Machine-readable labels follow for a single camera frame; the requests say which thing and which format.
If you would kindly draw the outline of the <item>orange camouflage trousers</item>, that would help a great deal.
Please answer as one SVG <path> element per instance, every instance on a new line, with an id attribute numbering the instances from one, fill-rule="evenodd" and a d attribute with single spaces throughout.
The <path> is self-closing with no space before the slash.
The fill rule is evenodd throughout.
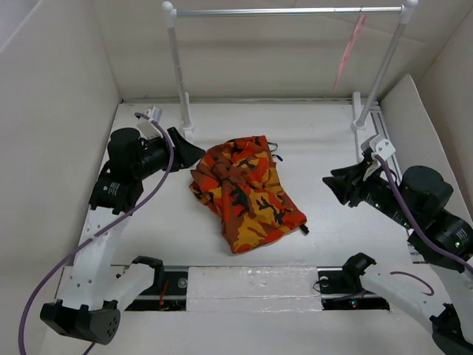
<path id="1" fill-rule="evenodd" d="M 234 254 L 275 243 L 295 230 L 309 232 L 306 215 L 282 187 L 276 148 L 264 135 L 234 138 L 208 149 L 191 170 L 190 190 L 220 218 Z"/>

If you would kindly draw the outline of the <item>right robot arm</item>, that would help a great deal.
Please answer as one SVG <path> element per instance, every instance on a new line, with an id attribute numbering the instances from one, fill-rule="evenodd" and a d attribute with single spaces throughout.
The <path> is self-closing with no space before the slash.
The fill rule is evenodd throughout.
<path id="1" fill-rule="evenodd" d="M 427 166 L 409 167 L 396 183 L 387 163 L 378 158 L 334 169 L 322 180 L 341 204 L 365 202 L 411 230 L 409 243 L 437 274 L 450 301 L 410 288 L 361 252 L 339 271 L 344 287 L 374 293 L 410 315 L 444 354 L 471 354 L 472 227 L 445 208 L 452 186 Z"/>

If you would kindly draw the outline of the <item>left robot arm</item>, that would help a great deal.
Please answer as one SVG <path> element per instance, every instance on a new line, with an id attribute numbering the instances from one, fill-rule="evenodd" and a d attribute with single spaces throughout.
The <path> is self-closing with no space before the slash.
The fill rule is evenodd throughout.
<path id="1" fill-rule="evenodd" d="M 280 183 L 279 156 L 263 136 L 235 138 L 205 150 L 173 127 L 153 138 L 142 129 L 123 128 L 110 135 L 107 154 L 89 199 L 84 242 L 71 255 L 67 286 L 40 313 L 62 336 L 106 345 L 139 294 L 166 290 L 163 263 L 152 257 L 136 257 L 114 285 L 104 282 L 129 218 L 149 200 L 143 182 L 156 172 L 190 170 L 191 192 L 220 218 L 222 235 L 235 254 L 297 229 L 307 233 L 306 216 Z"/>

